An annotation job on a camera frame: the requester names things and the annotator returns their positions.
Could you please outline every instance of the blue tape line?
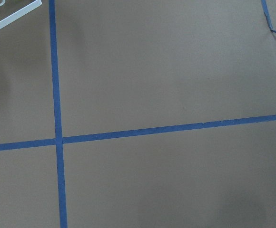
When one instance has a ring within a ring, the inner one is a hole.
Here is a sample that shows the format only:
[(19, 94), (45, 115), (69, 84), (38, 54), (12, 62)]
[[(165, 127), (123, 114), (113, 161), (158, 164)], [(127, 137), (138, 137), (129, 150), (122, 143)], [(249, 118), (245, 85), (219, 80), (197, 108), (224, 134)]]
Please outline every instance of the blue tape line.
[(262, 1), (263, 11), (264, 11), (264, 14), (265, 14), (265, 17), (266, 17), (266, 20), (267, 20), (268, 27), (269, 27), (270, 31), (276, 33), (276, 30), (274, 30), (273, 26), (272, 26), (272, 22), (271, 22), (271, 18), (270, 18), (270, 15), (269, 15), (266, 0), (261, 0), (261, 1)]
[(71, 137), (64, 137), (63, 143), (67, 144), (67, 143), (88, 142), (88, 141), (124, 138), (124, 137), (147, 135), (147, 134), (179, 132), (179, 131), (188, 131), (188, 130), (196, 130), (196, 129), (204, 129), (204, 128), (232, 126), (232, 125), (239, 125), (239, 124), (252, 124), (252, 123), (260, 123), (260, 122), (267, 122), (267, 121), (276, 121), (276, 115), (249, 117), (249, 118), (243, 118), (243, 119), (224, 120), (224, 121), (214, 121), (214, 122), (207, 122), (207, 123), (191, 123), (191, 124), (166, 126), (166, 127), (154, 127), (154, 128), (121, 131), (121, 132), (71, 136)]
[(55, 131), (56, 131), (57, 173), (58, 173), (58, 190), (59, 190), (59, 216), (60, 216), (60, 227), (67, 228), (68, 225), (67, 225), (66, 190), (65, 190), (65, 174), (64, 174), (62, 118), (61, 118), (61, 104), (60, 104), (60, 91), (59, 91), (56, 13), (55, 13), (54, 0), (49, 0), (49, 19), (50, 19), (50, 47), (51, 47), (53, 103), (54, 103), (54, 117), (55, 117)]
[(56, 144), (55, 139), (42, 139), (42, 140), (34, 140), (34, 141), (26, 141), (26, 142), (4, 143), (4, 144), (0, 144), (0, 151), (24, 149), (24, 148), (40, 147), (40, 146), (51, 146), (55, 144)]

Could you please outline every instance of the cardboard surface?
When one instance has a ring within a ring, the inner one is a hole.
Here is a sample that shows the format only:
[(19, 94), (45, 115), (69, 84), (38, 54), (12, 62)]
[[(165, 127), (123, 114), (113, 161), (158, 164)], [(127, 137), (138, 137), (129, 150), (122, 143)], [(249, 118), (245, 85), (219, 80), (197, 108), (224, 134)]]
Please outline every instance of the cardboard surface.
[(276, 227), (276, 122), (67, 144), (69, 227)]
[(64, 136), (276, 114), (260, 1), (70, 2), (56, 3)]
[(0, 227), (59, 227), (54, 146), (0, 152)]

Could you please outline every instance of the blue painter's tape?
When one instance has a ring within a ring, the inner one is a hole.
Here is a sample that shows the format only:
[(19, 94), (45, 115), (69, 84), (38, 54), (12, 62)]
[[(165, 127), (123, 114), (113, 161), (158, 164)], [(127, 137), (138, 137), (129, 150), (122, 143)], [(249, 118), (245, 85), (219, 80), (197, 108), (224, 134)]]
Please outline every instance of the blue painter's tape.
[(51, 146), (55, 144), (56, 144), (55, 139), (42, 139), (42, 140), (34, 140), (34, 141), (26, 141), (26, 142), (4, 143), (4, 144), (0, 144), (0, 151), (24, 149), (24, 148), (40, 147), (40, 146)]
[(138, 129), (138, 130), (130, 130), (130, 131), (121, 131), (121, 132), (71, 136), (71, 137), (64, 137), (63, 143), (66, 144), (66, 143), (88, 142), (88, 141), (124, 138), (124, 137), (147, 135), (147, 134), (179, 132), (179, 131), (212, 128), (212, 127), (232, 126), (232, 125), (239, 125), (239, 124), (252, 124), (252, 123), (260, 123), (260, 122), (267, 122), (267, 121), (276, 121), (276, 115), (249, 117), (249, 118), (243, 118), (243, 119), (224, 120), (224, 121), (214, 121), (214, 122), (207, 122), (207, 123), (191, 123), (191, 124), (184, 124), (184, 125), (155, 127), (155, 128), (146, 128), (146, 129)]
[(59, 216), (60, 216), (60, 227), (67, 228), (68, 225), (67, 225), (66, 190), (65, 190), (65, 176), (64, 176), (61, 103), (60, 103), (60, 91), (59, 91), (56, 12), (55, 12), (54, 0), (49, 0), (49, 19), (50, 19), (50, 47), (51, 47), (51, 66), (52, 66), (52, 85), (53, 85), (53, 105), (54, 105), (55, 131), (56, 131), (57, 173), (58, 173), (58, 190), (59, 190)]
[(261, 0), (261, 1), (262, 1), (263, 11), (264, 11), (264, 14), (265, 14), (265, 17), (266, 17), (266, 20), (267, 20), (268, 27), (269, 27), (270, 31), (276, 33), (276, 30), (274, 30), (273, 26), (272, 26), (272, 22), (271, 22), (271, 18), (270, 18), (270, 15), (269, 15), (266, 0)]

